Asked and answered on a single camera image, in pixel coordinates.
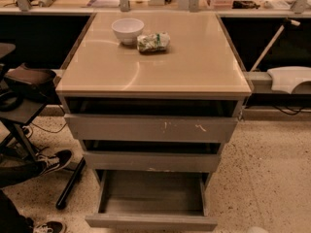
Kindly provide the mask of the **black sneaker upper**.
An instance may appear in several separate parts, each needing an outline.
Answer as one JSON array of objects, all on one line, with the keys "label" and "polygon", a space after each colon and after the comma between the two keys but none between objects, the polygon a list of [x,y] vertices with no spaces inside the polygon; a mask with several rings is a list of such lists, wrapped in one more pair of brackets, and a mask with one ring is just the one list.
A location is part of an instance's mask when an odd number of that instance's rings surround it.
[{"label": "black sneaker upper", "polygon": [[73,153],[70,150],[60,150],[53,155],[39,154],[37,161],[43,165],[41,175],[46,175],[65,168],[71,161]]}]

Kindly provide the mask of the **grey bottom drawer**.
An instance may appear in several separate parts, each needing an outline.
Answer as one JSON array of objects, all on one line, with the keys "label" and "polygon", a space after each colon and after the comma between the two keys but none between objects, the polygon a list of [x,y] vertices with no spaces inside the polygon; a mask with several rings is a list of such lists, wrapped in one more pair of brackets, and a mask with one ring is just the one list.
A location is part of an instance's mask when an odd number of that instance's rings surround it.
[{"label": "grey bottom drawer", "polygon": [[147,171],[105,171],[91,227],[212,231],[202,175]]}]

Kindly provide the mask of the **grey top drawer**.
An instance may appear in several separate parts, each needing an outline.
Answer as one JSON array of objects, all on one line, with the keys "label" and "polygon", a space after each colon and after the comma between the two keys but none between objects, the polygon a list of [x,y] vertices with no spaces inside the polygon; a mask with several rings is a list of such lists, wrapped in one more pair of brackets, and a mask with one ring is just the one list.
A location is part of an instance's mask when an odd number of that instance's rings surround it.
[{"label": "grey top drawer", "polygon": [[237,124],[234,100],[90,99],[65,116],[79,140],[227,142]]}]

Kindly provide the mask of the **green white snack bag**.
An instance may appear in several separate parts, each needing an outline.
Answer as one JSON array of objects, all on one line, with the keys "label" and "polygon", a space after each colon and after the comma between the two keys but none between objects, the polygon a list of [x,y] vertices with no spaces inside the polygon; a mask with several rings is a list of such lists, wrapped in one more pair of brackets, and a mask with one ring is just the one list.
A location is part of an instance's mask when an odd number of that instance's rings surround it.
[{"label": "green white snack bag", "polygon": [[166,51],[170,44],[167,32],[140,35],[137,37],[137,49],[140,52]]}]

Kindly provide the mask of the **black sneaker lower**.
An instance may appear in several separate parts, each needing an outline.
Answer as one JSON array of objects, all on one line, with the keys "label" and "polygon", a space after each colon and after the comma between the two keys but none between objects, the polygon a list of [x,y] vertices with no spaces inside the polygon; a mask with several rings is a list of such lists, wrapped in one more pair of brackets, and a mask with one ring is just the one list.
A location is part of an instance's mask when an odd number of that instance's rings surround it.
[{"label": "black sneaker lower", "polygon": [[32,233],[65,233],[66,225],[61,221],[47,221],[33,228]]}]

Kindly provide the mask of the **grey middle drawer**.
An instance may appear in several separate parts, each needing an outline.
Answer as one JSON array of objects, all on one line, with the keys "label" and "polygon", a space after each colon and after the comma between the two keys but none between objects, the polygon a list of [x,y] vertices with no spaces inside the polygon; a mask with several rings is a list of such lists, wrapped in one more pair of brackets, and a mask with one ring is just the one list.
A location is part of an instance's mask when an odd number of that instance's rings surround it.
[{"label": "grey middle drawer", "polygon": [[81,140],[93,169],[151,172],[215,172],[223,144]]}]

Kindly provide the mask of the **black sneaker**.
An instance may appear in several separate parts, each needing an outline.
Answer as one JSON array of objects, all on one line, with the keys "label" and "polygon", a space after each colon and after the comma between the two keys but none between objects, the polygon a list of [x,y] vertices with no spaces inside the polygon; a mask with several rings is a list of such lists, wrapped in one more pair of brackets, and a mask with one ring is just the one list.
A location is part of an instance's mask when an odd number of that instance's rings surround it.
[{"label": "black sneaker", "polygon": [[65,233],[66,225],[61,221],[47,221],[33,228],[32,233]]},{"label": "black sneaker", "polygon": [[39,154],[37,161],[43,165],[41,175],[46,175],[65,168],[71,161],[73,153],[70,150],[60,150],[53,155]]}]

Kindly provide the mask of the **grey drawer cabinet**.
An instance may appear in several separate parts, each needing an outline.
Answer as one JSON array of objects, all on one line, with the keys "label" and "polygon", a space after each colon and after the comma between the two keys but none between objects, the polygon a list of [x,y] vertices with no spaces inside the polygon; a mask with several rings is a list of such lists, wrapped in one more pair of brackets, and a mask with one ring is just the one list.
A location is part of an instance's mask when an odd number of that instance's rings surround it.
[{"label": "grey drawer cabinet", "polygon": [[140,52],[117,40],[120,12],[94,16],[56,92],[65,115],[90,99],[234,100],[236,117],[251,87],[213,13],[136,11],[146,33],[167,32],[166,51]]}]

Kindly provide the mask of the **grey drawer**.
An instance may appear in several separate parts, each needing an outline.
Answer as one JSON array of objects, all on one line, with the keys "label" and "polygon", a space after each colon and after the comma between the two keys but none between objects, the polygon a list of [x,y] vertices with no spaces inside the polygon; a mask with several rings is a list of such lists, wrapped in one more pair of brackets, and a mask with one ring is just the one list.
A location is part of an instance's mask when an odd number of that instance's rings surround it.
[{"label": "grey drawer", "polygon": [[105,171],[91,227],[212,231],[202,175],[147,171]]},{"label": "grey drawer", "polygon": [[215,172],[223,144],[81,140],[93,169],[151,172]]},{"label": "grey drawer", "polygon": [[227,142],[237,124],[234,100],[90,99],[65,116],[79,140]]}]

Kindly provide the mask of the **dark brown bag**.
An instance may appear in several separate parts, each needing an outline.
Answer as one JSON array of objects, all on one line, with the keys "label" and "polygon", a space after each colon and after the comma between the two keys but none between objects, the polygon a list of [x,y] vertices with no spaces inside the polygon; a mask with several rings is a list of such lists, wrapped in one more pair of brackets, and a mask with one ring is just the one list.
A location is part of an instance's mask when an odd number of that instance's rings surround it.
[{"label": "dark brown bag", "polygon": [[54,78],[56,73],[51,69],[31,69],[21,64],[4,76],[8,87],[23,98],[45,102],[54,95]]}]

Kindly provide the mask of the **white ceramic bowl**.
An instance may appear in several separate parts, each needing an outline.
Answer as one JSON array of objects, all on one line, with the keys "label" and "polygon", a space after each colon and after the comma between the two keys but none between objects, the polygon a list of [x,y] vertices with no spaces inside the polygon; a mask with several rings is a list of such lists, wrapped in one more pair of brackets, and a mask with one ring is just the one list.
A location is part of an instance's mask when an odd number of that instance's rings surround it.
[{"label": "white ceramic bowl", "polygon": [[124,45],[134,45],[137,37],[142,34],[145,24],[137,18],[122,18],[111,25],[117,39]]}]

